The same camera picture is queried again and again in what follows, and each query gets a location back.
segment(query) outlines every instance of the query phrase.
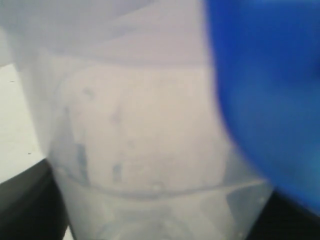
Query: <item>black surface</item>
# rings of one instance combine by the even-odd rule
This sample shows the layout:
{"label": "black surface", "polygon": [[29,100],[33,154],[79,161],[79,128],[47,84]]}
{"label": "black surface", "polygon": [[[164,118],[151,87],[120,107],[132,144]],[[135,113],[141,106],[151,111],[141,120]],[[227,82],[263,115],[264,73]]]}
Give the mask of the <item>black surface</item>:
{"label": "black surface", "polygon": [[319,219],[274,193],[246,240],[320,240]]}
{"label": "black surface", "polygon": [[45,160],[0,184],[0,240],[62,240],[67,225]]}

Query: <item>blue object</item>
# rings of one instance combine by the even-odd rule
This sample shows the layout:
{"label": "blue object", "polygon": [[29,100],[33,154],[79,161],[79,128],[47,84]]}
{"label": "blue object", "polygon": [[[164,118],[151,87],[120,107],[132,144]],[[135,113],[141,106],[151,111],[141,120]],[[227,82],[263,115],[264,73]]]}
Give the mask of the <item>blue object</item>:
{"label": "blue object", "polygon": [[225,125],[248,161],[320,212],[320,0],[206,0]]}

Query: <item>blue plastic lid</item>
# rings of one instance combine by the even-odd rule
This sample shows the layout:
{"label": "blue plastic lid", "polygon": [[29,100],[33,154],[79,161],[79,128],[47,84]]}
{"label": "blue plastic lid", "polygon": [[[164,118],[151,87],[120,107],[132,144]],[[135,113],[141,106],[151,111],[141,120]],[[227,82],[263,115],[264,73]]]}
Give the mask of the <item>blue plastic lid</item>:
{"label": "blue plastic lid", "polygon": [[225,125],[248,161],[320,212],[320,0],[206,0]]}

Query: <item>white wall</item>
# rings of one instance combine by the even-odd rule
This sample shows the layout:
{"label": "white wall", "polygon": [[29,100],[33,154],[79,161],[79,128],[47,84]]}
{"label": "white wall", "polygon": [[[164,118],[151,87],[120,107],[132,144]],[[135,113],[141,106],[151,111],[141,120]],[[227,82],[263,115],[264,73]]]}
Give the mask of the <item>white wall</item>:
{"label": "white wall", "polygon": [[10,51],[6,35],[2,28],[0,28],[0,66],[7,65],[11,62]]}

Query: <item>translucent plastic container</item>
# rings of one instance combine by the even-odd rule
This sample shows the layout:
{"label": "translucent plastic container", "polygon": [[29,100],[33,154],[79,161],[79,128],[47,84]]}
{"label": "translucent plastic container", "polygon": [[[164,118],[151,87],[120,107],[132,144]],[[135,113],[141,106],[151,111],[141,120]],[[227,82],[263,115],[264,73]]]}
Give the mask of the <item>translucent plastic container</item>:
{"label": "translucent plastic container", "polygon": [[3,0],[77,240],[240,240],[271,193],[220,120],[199,0]]}

